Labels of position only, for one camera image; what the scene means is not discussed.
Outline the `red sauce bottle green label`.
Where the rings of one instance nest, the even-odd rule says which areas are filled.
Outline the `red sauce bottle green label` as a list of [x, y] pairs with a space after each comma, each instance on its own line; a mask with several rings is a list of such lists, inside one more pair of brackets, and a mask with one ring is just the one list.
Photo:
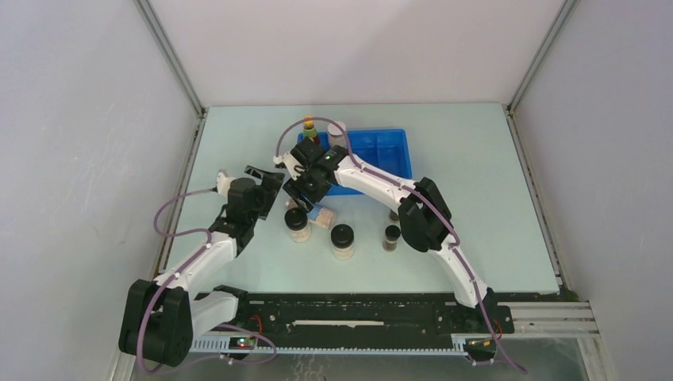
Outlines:
[[315, 144], [320, 144], [318, 131], [313, 120], [305, 119], [303, 121], [303, 136], [310, 139]]

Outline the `silver lid jar front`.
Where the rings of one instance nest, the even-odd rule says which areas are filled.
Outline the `silver lid jar front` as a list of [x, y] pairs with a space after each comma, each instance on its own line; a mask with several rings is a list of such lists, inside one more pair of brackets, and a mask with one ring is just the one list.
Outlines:
[[286, 209], [288, 210], [295, 207], [300, 208], [306, 213], [310, 225], [315, 225], [321, 229], [330, 229], [337, 219], [337, 213], [327, 206], [316, 204], [311, 211], [305, 211], [295, 200], [288, 198], [286, 201]]

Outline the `silver lid jar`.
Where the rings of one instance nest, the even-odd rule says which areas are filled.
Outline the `silver lid jar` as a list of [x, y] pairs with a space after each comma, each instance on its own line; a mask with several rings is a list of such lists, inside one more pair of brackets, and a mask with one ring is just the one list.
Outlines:
[[328, 143], [330, 148], [342, 147], [346, 149], [348, 147], [346, 136], [347, 136], [347, 127], [346, 124], [342, 121], [335, 121], [334, 123], [328, 123], [327, 135]]
[[286, 201], [286, 209], [288, 210], [295, 207], [300, 208], [306, 213], [310, 225], [315, 225], [321, 229], [330, 229], [337, 219], [337, 213], [327, 206], [316, 204], [311, 211], [305, 211], [295, 200], [288, 198]]

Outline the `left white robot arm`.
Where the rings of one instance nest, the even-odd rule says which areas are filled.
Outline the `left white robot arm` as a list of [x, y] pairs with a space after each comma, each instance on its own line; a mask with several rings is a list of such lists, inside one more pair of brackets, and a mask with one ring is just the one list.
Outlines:
[[233, 292], [213, 290], [198, 297], [210, 278], [246, 249], [283, 185], [280, 172], [247, 166], [244, 173], [236, 178], [219, 171], [215, 186], [204, 190], [226, 203], [213, 224], [201, 230], [206, 236], [198, 248], [162, 275], [130, 286], [118, 339], [121, 352], [177, 367], [195, 338], [222, 323], [236, 331], [248, 326], [251, 310]]

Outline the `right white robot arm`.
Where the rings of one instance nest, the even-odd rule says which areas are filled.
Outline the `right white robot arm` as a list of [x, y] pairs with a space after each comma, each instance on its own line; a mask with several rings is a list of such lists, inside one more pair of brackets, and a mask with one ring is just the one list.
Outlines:
[[419, 252], [433, 254], [443, 266], [456, 301], [464, 306], [464, 326], [481, 332], [492, 323], [493, 311], [483, 302], [488, 286], [462, 253], [452, 215], [431, 179], [404, 179], [367, 163], [342, 146], [325, 150], [309, 139], [288, 152], [275, 154], [274, 163], [289, 171], [290, 178], [283, 189], [306, 212], [335, 186], [358, 191], [395, 212], [404, 241]]

